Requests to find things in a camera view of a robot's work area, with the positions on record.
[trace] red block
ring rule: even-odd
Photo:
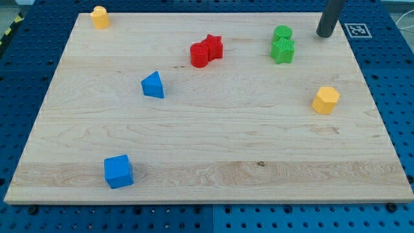
[[[190,47],[191,64],[203,68],[208,64],[208,46],[205,43],[195,43]]]
[[[223,44],[221,43],[221,36],[207,35],[207,38],[201,43],[208,46],[208,61],[216,58],[223,58]]]

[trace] blue block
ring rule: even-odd
[[[142,80],[141,85],[144,95],[164,98],[164,91],[162,90],[162,83],[158,71],[155,71],[146,79]]]
[[[119,188],[134,183],[132,166],[128,155],[105,159],[105,180],[111,188]]]

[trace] green block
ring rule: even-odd
[[[280,38],[278,41],[273,42],[270,57],[276,61],[276,64],[291,63],[295,53],[294,44],[295,41]]]
[[[292,36],[292,29],[285,25],[277,26],[273,33],[273,42],[279,41],[280,38],[290,39]]]

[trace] toy block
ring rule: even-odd
[[[105,180],[111,188],[120,188],[134,183],[133,169],[128,155],[121,155],[103,161]]]
[[[195,43],[190,47],[191,64],[203,68],[208,64],[208,46],[205,43]]]
[[[221,43],[221,36],[212,36],[207,34],[207,38],[201,43],[205,43],[208,46],[208,61],[223,58],[223,44]]]
[[[91,13],[91,18],[96,29],[103,29],[111,24],[108,13],[103,6],[94,7],[93,12]]]
[[[313,100],[312,107],[319,114],[331,114],[340,94],[333,87],[321,87]]]
[[[290,27],[285,26],[285,25],[277,26],[273,32],[272,43],[279,41],[280,38],[290,39],[291,36],[292,36],[292,29]]]
[[[270,57],[272,57],[276,64],[291,63],[295,53],[295,41],[290,39],[280,38],[273,42]]]
[[[141,86],[144,95],[157,98],[164,98],[164,90],[162,90],[162,82],[158,71],[155,71],[146,79],[142,80]]]

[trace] yellow and black hazard tape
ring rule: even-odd
[[[14,19],[11,26],[4,32],[5,34],[0,39],[0,58],[6,52],[6,49],[8,45],[10,44],[10,42],[12,41],[12,38],[16,34],[18,28],[20,27],[22,20],[23,20],[23,15],[19,13]]]

